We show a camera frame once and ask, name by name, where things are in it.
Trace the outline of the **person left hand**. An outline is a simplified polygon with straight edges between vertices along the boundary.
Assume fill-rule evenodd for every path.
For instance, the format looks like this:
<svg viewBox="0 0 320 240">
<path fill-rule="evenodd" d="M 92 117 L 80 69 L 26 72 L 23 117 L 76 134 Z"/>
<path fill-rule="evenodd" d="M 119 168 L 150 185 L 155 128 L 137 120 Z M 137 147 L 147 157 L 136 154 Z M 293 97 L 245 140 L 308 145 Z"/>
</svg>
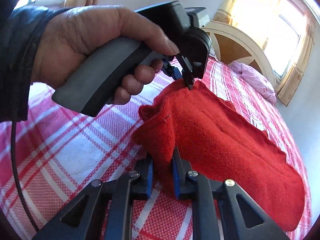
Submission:
<svg viewBox="0 0 320 240">
<path fill-rule="evenodd" d="M 88 55 L 119 36 L 142 41 L 164 55 L 179 53 L 176 44 L 158 25 L 128 8 L 78 7 L 58 14 L 46 25 L 35 56 L 31 82 L 60 88 Z"/>
</svg>

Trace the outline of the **left forearm dark sleeve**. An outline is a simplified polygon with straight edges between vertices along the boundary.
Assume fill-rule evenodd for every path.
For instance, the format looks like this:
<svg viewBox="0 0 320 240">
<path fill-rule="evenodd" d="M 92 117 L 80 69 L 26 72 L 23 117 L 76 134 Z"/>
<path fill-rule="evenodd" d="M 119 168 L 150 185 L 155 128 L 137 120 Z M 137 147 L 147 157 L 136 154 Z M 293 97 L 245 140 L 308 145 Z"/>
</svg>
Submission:
<svg viewBox="0 0 320 240">
<path fill-rule="evenodd" d="M 31 74 L 41 35 L 51 19 L 67 10 L 20 7 L 1 26 L 1 122 L 27 120 Z"/>
</svg>

